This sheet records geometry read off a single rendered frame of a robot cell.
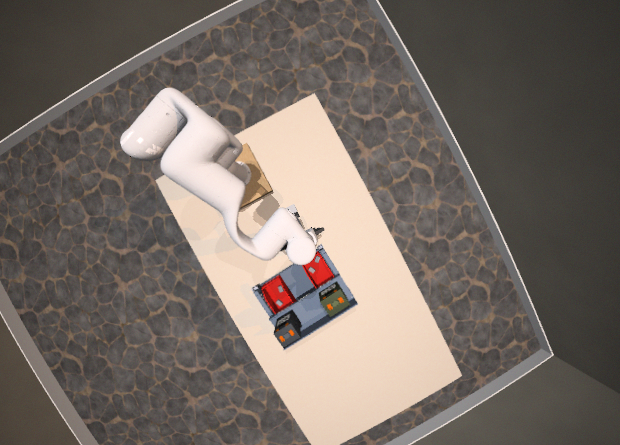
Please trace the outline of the dark green tool case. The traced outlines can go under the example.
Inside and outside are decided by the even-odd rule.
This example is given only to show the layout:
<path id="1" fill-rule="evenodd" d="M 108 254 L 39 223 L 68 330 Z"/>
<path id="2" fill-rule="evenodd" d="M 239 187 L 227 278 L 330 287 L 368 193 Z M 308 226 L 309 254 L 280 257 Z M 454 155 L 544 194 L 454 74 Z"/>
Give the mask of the dark green tool case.
<path id="1" fill-rule="evenodd" d="M 346 296 L 341 293 L 341 289 L 339 289 L 337 282 L 319 292 L 319 298 L 322 306 L 330 317 L 350 305 Z"/>

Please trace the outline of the dark grey metal shelf rack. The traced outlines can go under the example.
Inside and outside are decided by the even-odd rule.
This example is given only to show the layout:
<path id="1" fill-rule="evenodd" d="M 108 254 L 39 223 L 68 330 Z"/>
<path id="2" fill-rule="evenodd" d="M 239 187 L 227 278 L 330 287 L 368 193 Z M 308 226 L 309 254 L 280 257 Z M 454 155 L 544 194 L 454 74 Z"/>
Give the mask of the dark grey metal shelf rack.
<path id="1" fill-rule="evenodd" d="M 281 272 L 279 272 L 278 274 L 276 274 L 269 280 L 260 284 L 258 287 L 257 285 L 255 285 L 254 287 L 251 288 L 251 290 L 254 292 L 254 295 L 256 296 L 256 298 L 258 299 L 258 301 L 260 302 L 260 304 L 262 305 L 262 307 L 268 314 L 269 321 L 271 321 L 274 327 L 276 325 L 277 319 L 291 310 L 294 311 L 294 313 L 297 315 L 298 319 L 300 320 L 301 322 L 300 338 L 298 338 L 294 342 L 284 347 L 283 350 L 286 350 L 287 348 L 301 341 L 305 337 L 314 333 L 318 329 L 322 328 L 326 324 L 330 323 L 334 319 L 338 318 L 345 312 L 349 311 L 350 309 L 358 305 L 352 292 L 349 290 L 346 283 L 344 282 L 341 275 L 339 274 L 338 270 L 336 269 L 335 265 L 333 264 L 328 254 L 324 250 L 323 245 L 320 244 L 317 247 L 318 248 L 316 249 L 316 252 L 319 251 L 321 256 L 323 255 L 322 256 L 323 259 L 325 260 L 328 267 L 330 266 L 329 268 L 335 276 L 334 278 L 332 278 L 325 284 L 321 285 L 317 289 L 314 287 L 313 283 L 306 275 L 303 267 L 300 265 L 296 265 L 296 264 L 290 265 L 289 267 L 282 270 Z M 269 282 L 270 280 L 274 279 L 277 276 L 281 276 L 281 278 L 283 279 L 283 281 L 285 282 L 285 284 L 287 285 L 287 287 L 289 288 L 289 290 L 291 291 L 291 293 L 293 294 L 293 296 L 295 297 L 297 301 L 291 304 L 290 306 L 286 307 L 285 309 L 281 310 L 277 314 L 275 314 L 274 312 L 272 312 L 273 310 L 270 309 L 271 307 L 268 306 L 269 304 L 265 300 L 264 294 L 262 292 L 262 286 L 264 286 L 264 284 L 266 284 L 267 282 Z M 340 312 L 338 312 L 337 314 L 330 317 L 320 302 L 319 292 L 323 291 L 324 289 L 334 284 L 335 282 L 338 282 L 340 287 L 343 289 L 350 305 L 344 308 L 343 310 L 341 310 Z"/>

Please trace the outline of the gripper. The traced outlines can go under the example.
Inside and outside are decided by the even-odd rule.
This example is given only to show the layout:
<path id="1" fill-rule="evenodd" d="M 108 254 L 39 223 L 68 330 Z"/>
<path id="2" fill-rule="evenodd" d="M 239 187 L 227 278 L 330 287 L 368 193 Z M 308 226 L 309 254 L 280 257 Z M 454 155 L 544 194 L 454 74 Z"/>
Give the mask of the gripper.
<path id="1" fill-rule="evenodd" d="M 318 228 L 310 228 L 310 229 L 307 229 L 307 230 L 305 230 L 305 231 L 306 231 L 306 232 L 308 232 L 308 233 L 309 233 L 309 234 L 313 237 L 314 243 L 315 243 L 315 244 L 317 244 L 317 242 L 318 242 L 317 235 L 318 235 L 319 233 L 323 232 L 324 230 L 325 230 L 325 229 L 324 229 L 324 227 L 321 227 L 321 228 L 320 228 L 320 227 L 318 227 Z M 315 237 L 315 235 L 316 235 L 316 237 Z M 285 250 L 285 249 L 287 248 L 287 244 L 288 244 L 288 242 L 287 242 L 287 243 L 286 243 L 286 245 L 285 245 L 285 246 L 281 249 L 281 251 L 282 251 L 282 250 Z"/>

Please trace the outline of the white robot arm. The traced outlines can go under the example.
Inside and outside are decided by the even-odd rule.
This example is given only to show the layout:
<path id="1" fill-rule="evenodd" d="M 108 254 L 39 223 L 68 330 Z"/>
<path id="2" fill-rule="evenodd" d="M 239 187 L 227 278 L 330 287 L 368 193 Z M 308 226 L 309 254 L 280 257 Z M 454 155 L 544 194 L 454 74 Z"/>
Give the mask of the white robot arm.
<path id="1" fill-rule="evenodd" d="M 218 210 L 229 236 L 246 252 L 269 261 L 288 242 L 285 251 L 292 263 L 310 263 L 316 246 L 294 204 L 278 208 L 253 238 L 239 229 L 238 214 L 251 170 L 243 162 L 233 163 L 243 146 L 215 120 L 180 91 L 165 88 L 122 134 L 121 147 L 142 161 L 162 157 L 164 175 Z"/>

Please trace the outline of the red open bin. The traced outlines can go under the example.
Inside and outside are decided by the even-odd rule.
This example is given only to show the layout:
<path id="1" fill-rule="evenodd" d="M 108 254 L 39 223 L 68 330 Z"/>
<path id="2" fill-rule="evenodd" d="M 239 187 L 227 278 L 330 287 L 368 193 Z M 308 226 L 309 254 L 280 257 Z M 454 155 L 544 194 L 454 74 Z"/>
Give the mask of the red open bin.
<path id="1" fill-rule="evenodd" d="M 319 263 L 314 262 L 317 255 L 320 256 Z M 318 288 L 319 286 L 326 283 L 327 281 L 334 278 L 335 276 L 330 270 L 330 268 L 328 267 L 328 265 L 326 264 L 325 260 L 322 259 L 323 257 L 321 256 L 319 252 L 316 252 L 315 258 L 309 264 L 303 265 L 303 268 L 307 276 L 313 283 L 314 287 Z M 314 274 L 308 271 L 310 266 L 316 270 Z"/>
<path id="2" fill-rule="evenodd" d="M 271 309 L 273 310 L 275 314 L 277 314 L 278 312 L 280 312 L 280 310 L 290 306 L 292 303 L 297 301 L 295 297 L 293 296 L 293 294 L 291 293 L 291 291 L 289 290 L 289 288 L 287 287 L 287 285 L 285 284 L 285 282 L 283 281 L 283 279 L 281 278 L 281 276 L 279 276 L 278 278 L 277 277 L 275 277 L 276 279 L 274 278 L 274 280 L 272 279 L 273 281 L 270 280 L 271 281 L 271 282 L 269 281 L 270 283 L 267 282 L 268 284 L 266 283 L 262 287 L 262 292 L 264 294 L 265 300 L 269 304 L 269 306 L 271 307 Z M 280 285 L 282 285 L 284 289 L 284 291 L 281 293 L 279 293 L 279 290 L 278 290 L 278 286 Z M 281 307 L 279 307 L 276 304 L 276 301 L 278 299 L 283 302 Z"/>

